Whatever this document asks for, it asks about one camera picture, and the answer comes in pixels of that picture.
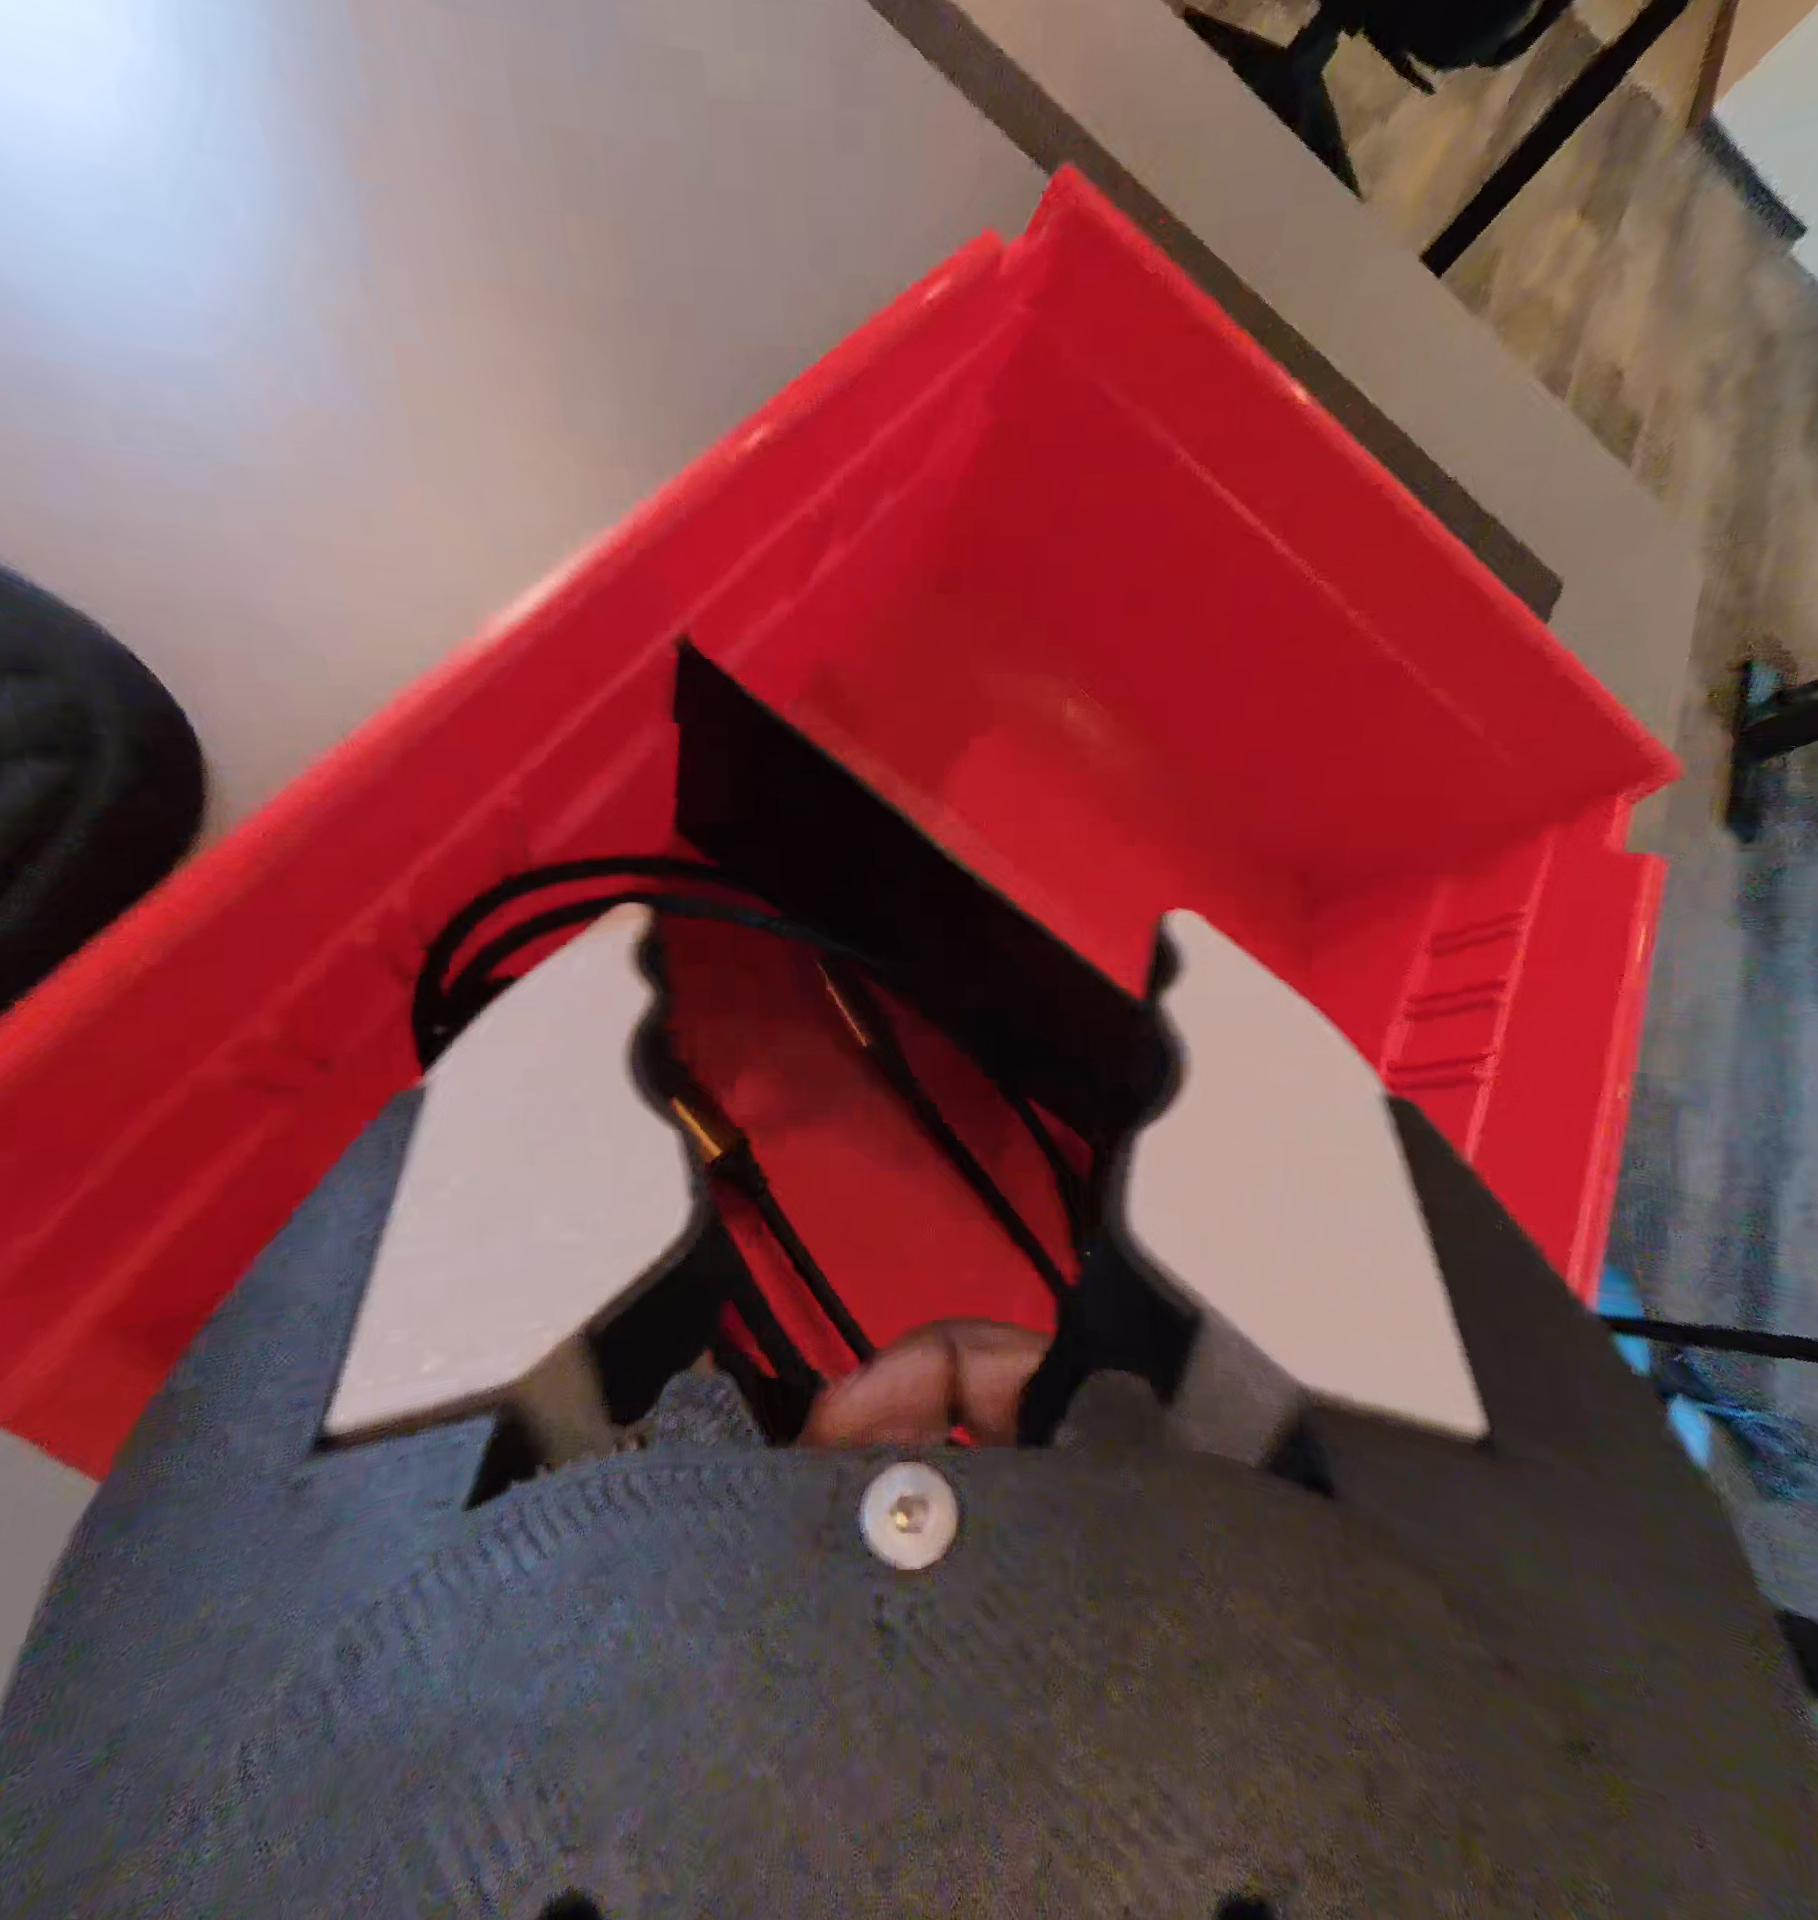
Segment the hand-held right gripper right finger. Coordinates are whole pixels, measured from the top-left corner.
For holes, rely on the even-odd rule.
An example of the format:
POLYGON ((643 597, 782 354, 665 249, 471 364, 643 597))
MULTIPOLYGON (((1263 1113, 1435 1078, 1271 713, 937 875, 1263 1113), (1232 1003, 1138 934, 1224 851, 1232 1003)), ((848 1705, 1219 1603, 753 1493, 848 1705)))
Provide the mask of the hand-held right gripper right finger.
POLYGON ((1176 1066, 1120 1155, 1112 1232, 1177 1312, 1184 1447, 1260 1464, 1315 1407, 1461 1443, 1490 1418, 1382 1081, 1278 972, 1162 921, 1176 1066))

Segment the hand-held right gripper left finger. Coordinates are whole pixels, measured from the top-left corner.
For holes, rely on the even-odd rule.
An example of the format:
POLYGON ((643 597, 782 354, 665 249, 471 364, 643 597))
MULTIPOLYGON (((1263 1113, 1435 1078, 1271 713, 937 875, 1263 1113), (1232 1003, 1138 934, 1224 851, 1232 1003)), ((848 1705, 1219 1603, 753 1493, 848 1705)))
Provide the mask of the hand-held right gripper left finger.
POLYGON ((636 1044, 653 915, 611 908, 487 1006, 419 1079, 399 1174, 319 1421, 376 1442, 506 1411, 536 1442, 614 1442, 661 1369, 606 1357, 670 1281, 704 1201, 636 1044))

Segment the black usb-c cable orange plugs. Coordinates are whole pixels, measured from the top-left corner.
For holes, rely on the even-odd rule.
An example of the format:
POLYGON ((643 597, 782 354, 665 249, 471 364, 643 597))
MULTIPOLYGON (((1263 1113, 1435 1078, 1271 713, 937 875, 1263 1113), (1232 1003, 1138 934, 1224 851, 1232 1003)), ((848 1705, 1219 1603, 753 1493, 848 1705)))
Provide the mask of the black usb-c cable orange plugs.
MULTIPOLYGON (((730 875, 720 863, 679 853, 604 853, 542 862, 489 882, 441 919, 415 964, 409 999, 415 1066, 436 1066, 498 998, 521 981, 508 972, 511 958, 560 934, 583 931, 621 905, 641 905, 670 919, 732 926, 783 946, 807 948, 815 955, 826 998, 859 1055, 875 1068, 922 1138, 1034 1270, 1052 1306, 1061 1309, 1074 1302, 1077 1281, 1065 1263, 1052 1256, 915 1071, 896 1019, 873 985, 875 962, 846 940, 780 912, 748 880, 730 875)), ((848 1356, 855 1362, 873 1360, 878 1350, 872 1333, 782 1205, 748 1132, 681 1061, 673 1044, 664 1048, 660 1084, 667 1115, 694 1152, 704 1190, 736 1194, 848 1356)))

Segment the red plastic bin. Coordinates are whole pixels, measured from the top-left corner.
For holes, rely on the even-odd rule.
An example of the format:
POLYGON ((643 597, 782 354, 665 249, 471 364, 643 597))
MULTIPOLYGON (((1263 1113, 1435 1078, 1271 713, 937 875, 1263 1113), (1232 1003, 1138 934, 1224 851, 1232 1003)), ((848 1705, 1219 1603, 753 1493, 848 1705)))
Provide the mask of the red plastic bin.
MULTIPOLYGON (((1308 998, 1594 1300, 1679 775, 1658 732, 1059 171, 0 1018, 0 1428, 83 1476, 393 1094, 461 902, 678 853, 875 962, 1084 1309, 1176 1058, 1162 921, 1308 998)), ((875 1345, 1049 1327, 818 955, 653 915, 675 1054, 875 1345)), ((598 1353, 850 1353, 720 1203, 598 1353)))

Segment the person's right hand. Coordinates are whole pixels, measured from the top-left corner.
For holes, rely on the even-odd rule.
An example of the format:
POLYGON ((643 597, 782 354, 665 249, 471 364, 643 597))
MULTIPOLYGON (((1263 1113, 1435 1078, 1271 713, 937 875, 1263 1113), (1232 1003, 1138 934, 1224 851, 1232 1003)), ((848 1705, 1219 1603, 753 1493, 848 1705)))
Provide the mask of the person's right hand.
POLYGON ((805 1447, 1017 1443, 1021 1394, 1049 1335, 983 1318, 942 1318, 904 1333, 813 1400, 805 1447))

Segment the black honeycomb wrist rest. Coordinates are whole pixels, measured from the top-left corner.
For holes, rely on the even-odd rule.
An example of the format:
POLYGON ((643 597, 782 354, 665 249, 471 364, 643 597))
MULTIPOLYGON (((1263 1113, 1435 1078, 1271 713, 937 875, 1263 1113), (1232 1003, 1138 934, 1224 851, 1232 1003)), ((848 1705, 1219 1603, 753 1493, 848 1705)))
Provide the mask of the black honeycomb wrist rest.
POLYGON ((0 563, 0 1016, 181 863, 203 808, 170 690, 0 563))

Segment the black office chair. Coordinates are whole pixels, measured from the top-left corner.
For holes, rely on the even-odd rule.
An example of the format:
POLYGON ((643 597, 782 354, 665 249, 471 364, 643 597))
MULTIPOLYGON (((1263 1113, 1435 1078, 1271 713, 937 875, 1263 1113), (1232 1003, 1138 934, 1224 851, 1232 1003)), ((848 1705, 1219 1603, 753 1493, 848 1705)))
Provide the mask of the black office chair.
POLYGON ((1570 1, 1317 1, 1286 42, 1198 6, 1184 6, 1179 17, 1350 193, 1359 196, 1326 79, 1348 38, 1365 42, 1403 83, 1431 93, 1431 75, 1496 70, 1525 55, 1570 7, 1570 1))

